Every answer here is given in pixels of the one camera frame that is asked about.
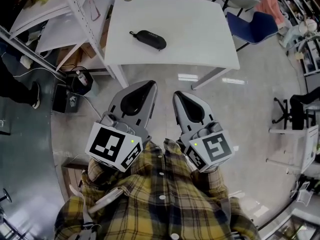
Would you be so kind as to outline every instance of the pink towel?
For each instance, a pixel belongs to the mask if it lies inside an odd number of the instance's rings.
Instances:
[[[278,0],[261,0],[261,2],[255,6],[255,10],[272,15],[277,25],[285,22],[285,17],[280,11]]]

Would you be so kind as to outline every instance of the plastic bottle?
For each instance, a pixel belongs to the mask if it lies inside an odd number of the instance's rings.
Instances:
[[[76,74],[78,75],[79,81],[84,85],[88,85],[88,79],[85,77],[84,73],[80,72],[79,70],[76,71]]]

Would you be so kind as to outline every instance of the yellow plaid shirt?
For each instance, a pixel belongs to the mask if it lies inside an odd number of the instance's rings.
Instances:
[[[126,173],[91,159],[82,174],[82,194],[88,208],[118,187],[124,194],[91,218],[97,239],[233,240],[231,232],[259,240],[255,225],[242,212],[238,199],[230,198],[231,220],[221,209],[228,197],[220,170],[191,172],[186,157],[172,140],[164,141],[165,153],[151,141]],[[82,230],[83,200],[72,196],[55,222],[55,239],[67,239]]]

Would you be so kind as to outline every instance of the office chair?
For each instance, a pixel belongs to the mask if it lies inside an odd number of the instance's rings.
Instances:
[[[253,14],[253,19],[251,22],[247,22],[230,12],[226,14],[226,18],[231,34],[247,42],[238,48],[236,50],[237,52],[249,44],[259,44],[264,40],[276,35],[278,32],[278,26],[275,19],[271,15],[264,12],[256,11]]]
[[[222,7],[222,10],[224,11],[227,7],[240,9],[237,17],[240,16],[242,11],[245,9],[245,11],[249,11],[253,7],[255,7],[257,4],[260,3],[258,0],[222,0],[224,2],[224,5]]]
[[[305,95],[293,95],[290,98],[291,109],[289,112],[288,100],[285,99],[283,105],[280,100],[275,97],[273,100],[278,103],[283,115],[278,120],[272,120],[272,124],[278,124],[284,120],[284,129],[287,129],[287,122],[290,121],[293,130],[302,130],[306,120],[307,128],[315,126],[316,113],[320,112],[320,102],[314,101],[318,98],[320,98],[320,87]]]

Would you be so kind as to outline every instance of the desk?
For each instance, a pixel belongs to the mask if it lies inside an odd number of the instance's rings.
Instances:
[[[283,166],[286,168],[291,168],[294,170],[300,170],[301,174],[312,164],[316,157],[316,150],[318,144],[318,131],[319,126],[315,125],[310,128],[305,128],[302,130],[292,130],[292,129],[270,129],[271,134],[290,134],[295,137],[295,143],[293,147],[293,156],[296,156],[298,149],[298,141],[301,137],[304,137],[304,148],[303,148],[303,158],[300,166],[293,164],[288,164],[284,162],[279,162],[271,159],[267,159],[266,162],[274,164],[277,166]]]
[[[129,34],[141,30],[163,37],[166,48],[158,51]],[[128,86],[128,81],[121,65],[216,67],[192,85],[194,90],[231,69],[240,68],[222,8],[207,0],[115,0],[104,60],[123,88]]]

